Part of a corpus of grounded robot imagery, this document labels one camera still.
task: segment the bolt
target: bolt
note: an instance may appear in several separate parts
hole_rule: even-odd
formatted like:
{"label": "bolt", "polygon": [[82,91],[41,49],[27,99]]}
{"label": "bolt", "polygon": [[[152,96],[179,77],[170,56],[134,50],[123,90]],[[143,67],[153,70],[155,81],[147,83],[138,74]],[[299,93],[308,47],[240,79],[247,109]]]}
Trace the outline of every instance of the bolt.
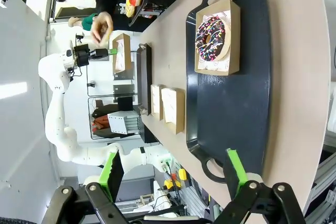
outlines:
{"label": "bolt", "polygon": [[285,187],[284,187],[284,186],[278,186],[278,190],[279,190],[279,191],[284,191],[284,190],[285,190]]}
{"label": "bolt", "polygon": [[256,189],[257,188],[257,184],[254,183],[254,182],[252,182],[249,186],[250,186],[251,189]]}

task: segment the human hand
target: human hand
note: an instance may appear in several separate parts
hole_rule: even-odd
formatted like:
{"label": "human hand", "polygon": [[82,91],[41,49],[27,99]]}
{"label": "human hand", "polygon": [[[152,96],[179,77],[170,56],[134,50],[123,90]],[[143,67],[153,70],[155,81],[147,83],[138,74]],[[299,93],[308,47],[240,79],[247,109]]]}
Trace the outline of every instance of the human hand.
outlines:
{"label": "human hand", "polygon": [[95,43],[104,42],[113,31],[112,17],[107,12],[101,12],[92,23],[91,36]]}

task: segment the beige tabletop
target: beige tabletop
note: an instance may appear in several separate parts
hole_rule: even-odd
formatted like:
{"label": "beige tabletop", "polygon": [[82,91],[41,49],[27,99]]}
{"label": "beige tabletop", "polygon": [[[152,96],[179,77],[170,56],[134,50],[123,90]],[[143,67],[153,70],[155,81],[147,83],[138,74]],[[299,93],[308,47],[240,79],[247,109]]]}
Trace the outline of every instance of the beige tabletop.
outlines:
{"label": "beige tabletop", "polygon": [[[150,44],[153,50],[154,84],[186,90],[185,21],[187,14],[201,1],[177,0],[142,33],[141,43]],[[303,208],[319,163],[328,116],[330,47],[326,10],[323,0],[268,2],[273,91],[263,179],[268,186],[289,183]],[[151,115],[142,116],[142,120],[202,187],[225,207],[230,201],[227,186],[205,176],[201,163],[187,149],[185,131],[174,135]]]}

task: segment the open box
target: open box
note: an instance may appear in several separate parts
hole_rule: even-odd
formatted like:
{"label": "open box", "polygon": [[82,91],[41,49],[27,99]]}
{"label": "open box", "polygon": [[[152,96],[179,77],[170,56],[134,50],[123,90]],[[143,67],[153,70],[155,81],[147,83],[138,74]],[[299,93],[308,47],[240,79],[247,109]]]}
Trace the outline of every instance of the open box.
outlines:
{"label": "open box", "polygon": [[240,58],[240,8],[231,0],[220,0],[196,13],[196,31],[210,16],[218,16],[230,30],[230,48],[220,60],[205,61],[195,49],[195,72],[216,76],[227,76],[239,71]]}
{"label": "open box", "polygon": [[184,130],[184,91],[163,88],[163,122],[174,134]]}
{"label": "open box", "polygon": [[152,115],[159,121],[163,119],[163,103],[161,90],[164,88],[163,85],[151,85],[151,106],[152,106]]}
{"label": "open box", "polygon": [[121,34],[112,41],[113,49],[117,49],[117,54],[113,55],[113,73],[132,68],[131,63],[131,38],[127,34]]}

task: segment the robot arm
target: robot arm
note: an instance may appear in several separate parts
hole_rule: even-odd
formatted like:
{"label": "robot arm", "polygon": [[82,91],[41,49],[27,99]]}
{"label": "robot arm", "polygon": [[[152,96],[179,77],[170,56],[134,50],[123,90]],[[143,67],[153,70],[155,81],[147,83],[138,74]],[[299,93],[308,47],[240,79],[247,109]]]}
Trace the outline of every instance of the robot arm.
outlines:
{"label": "robot arm", "polygon": [[171,162],[169,152],[162,146],[137,148],[125,155],[120,144],[112,143],[101,148],[84,148],[77,142],[76,130],[65,127],[64,95],[69,88],[71,73],[80,62],[74,58],[75,50],[65,54],[53,54],[44,57],[38,65],[38,73],[52,90],[52,99],[46,115],[45,131],[47,139],[57,148],[58,157],[65,162],[83,165],[104,165],[110,153],[119,150],[124,172],[127,173],[138,165],[152,164],[164,172],[165,162]]}

